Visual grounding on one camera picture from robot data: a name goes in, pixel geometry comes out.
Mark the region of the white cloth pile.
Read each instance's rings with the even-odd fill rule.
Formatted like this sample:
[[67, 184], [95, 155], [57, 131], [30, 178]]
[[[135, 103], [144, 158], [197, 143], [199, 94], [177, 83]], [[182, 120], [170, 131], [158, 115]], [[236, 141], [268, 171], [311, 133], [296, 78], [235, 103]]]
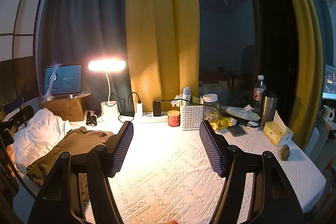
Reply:
[[71, 130], [64, 121], [50, 110], [43, 108], [29, 120], [27, 126], [14, 135], [15, 165], [26, 175], [26, 168], [38, 158], [50, 152]]

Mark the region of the cardboard box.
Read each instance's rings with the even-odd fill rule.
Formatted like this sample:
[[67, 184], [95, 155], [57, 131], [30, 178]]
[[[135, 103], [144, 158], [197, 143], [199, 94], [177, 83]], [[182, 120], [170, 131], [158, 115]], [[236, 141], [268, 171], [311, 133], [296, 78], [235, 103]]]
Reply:
[[81, 98], [55, 99], [46, 102], [38, 100], [38, 105], [40, 109], [47, 108], [64, 121], [80, 122], [85, 118]]

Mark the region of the yellow tissue box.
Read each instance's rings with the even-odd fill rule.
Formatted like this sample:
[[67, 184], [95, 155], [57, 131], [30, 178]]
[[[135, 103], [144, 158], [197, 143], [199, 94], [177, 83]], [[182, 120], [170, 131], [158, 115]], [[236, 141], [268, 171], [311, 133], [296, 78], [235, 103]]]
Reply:
[[294, 134], [294, 132], [284, 124], [277, 111], [274, 113], [273, 120], [265, 123], [263, 133], [272, 144], [278, 148], [288, 144]]

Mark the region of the yellow duck snack bag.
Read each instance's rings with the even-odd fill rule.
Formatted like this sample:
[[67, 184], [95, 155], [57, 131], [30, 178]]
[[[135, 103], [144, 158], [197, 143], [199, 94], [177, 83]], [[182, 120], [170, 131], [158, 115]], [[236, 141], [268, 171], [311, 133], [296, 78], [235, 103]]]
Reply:
[[210, 123], [214, 131], [220, 131], [234, 125], [235, 120], [228, 117], [219, 117]]

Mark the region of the white power strip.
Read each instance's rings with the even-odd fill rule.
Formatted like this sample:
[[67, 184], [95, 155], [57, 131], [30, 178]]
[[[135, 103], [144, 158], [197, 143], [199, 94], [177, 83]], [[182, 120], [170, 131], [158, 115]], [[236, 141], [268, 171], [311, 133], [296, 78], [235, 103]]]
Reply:
[[131, 121], [133, 123], [167, 123], [168, 115], [166, 112], [162, 112], [161, 116], [155, 117], [152, 112], [147, 112], [142, 116], [136, 113], [134, 117], [119, 115], [118, 119], [121, 122]]

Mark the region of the white mug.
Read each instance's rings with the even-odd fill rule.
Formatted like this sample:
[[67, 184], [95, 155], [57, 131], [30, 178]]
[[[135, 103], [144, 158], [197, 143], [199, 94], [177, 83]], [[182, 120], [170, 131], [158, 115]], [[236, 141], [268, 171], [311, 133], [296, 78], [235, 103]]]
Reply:
[[327, 105], [321, 106], [319, 113], [321, 114], [321, 117], [326, 121], [332, 122], [335, 118], [335, 109], [332, 109]]

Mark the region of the white textured table cover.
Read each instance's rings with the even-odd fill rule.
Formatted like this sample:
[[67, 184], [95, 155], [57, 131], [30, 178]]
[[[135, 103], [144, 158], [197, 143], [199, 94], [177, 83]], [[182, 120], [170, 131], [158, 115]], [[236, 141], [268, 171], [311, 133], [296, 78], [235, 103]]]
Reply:
[[[183, 131], [165, 123], [140, 123], [120, 172], [109, 178], [124, 223], [209, 223], [225, 178], [211, 168], [199, 131]], [[290, 157], [281, 161], [278, 149], [260, 130], [223, 135], [245, 152], [271, 151], [285, 171], [302, 207], [308, 212], [321, 197], [326, 179], [307, 155], [289, 142]]]

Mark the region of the teal curtain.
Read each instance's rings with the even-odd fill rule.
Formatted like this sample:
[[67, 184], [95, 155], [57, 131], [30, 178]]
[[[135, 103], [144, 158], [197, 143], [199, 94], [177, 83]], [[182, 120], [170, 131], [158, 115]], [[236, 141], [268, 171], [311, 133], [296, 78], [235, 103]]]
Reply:
[[[125, 0], [45, 0], [38, 38], [38, 77], [53, 63], [81, 64], [91, 94], [83, 106], [96, 110], [107, 94], [102, 72], [92, 72], [88, 63], [100, 59], [127, 60]], [[118, 97], [123, 115], [134, 111], [128, 69], [109, 73], [111, 99]]]

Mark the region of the white phone charger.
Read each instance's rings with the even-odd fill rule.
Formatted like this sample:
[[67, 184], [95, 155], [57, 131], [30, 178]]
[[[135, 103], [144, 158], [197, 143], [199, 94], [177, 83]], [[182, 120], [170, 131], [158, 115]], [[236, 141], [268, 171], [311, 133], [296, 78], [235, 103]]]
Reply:
[[137, 101], [136, 113], [135, 114], [136, 114], [137, 117], [142, 117], [143, 116], [143, 104], [142, 104], [141, 100]]

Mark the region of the clear plastic water bottle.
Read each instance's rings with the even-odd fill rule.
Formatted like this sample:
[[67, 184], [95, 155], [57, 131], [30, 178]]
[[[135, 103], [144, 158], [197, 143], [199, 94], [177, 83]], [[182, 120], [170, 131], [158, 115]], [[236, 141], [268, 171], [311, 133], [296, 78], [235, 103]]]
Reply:
[[265, 90], [266, 90], [266, 86], [264, 83], [264, 76], [258, 75], [257, 82], [253, 89], [253, 100], [252, 100], [252, 108], [253, 108], [253, 112], [255, 113], [260, 112], [262, 95]]

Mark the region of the computer monitor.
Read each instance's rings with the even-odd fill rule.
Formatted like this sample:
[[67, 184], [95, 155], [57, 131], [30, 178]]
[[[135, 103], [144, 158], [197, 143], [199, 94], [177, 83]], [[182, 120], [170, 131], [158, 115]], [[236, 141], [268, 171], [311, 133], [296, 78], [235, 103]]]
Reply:
[[322, 98], [336, 100], [336, 68], [326, 65]]

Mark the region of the black power adapter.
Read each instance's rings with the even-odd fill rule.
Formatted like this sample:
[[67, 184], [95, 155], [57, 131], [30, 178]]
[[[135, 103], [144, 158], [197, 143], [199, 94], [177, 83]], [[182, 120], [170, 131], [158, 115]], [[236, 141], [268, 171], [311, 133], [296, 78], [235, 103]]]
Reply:
[[154, 117], [161, 116], [161, 102], [153, 101], [153, 116]]

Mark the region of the red candle tin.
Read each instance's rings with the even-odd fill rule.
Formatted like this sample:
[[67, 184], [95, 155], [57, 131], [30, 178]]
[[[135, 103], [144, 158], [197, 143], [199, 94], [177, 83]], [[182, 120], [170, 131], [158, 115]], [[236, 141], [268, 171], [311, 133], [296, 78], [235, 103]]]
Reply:
[[168, 125], [170, 127], [178, 127], [180, 125], [180, 111], [178, 110], [169, 110], [168, 115]]

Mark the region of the white spray bottle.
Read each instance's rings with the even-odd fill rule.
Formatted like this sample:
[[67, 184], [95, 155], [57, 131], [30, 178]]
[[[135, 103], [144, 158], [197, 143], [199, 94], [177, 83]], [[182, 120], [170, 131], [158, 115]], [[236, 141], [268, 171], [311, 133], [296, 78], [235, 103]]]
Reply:
[[182, 99], [182, 106], [188, 106], [190, 104], [191, 92], [189, 87], [183, 88]]

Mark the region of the yellow curtain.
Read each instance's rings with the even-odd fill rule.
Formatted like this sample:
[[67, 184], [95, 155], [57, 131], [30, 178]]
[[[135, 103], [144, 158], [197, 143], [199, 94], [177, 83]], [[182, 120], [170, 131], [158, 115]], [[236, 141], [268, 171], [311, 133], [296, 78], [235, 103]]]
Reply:
[[125, 0], [126, 42], [132, 91], [144, 111], [188, 87], [198, 94], [199, 0]]

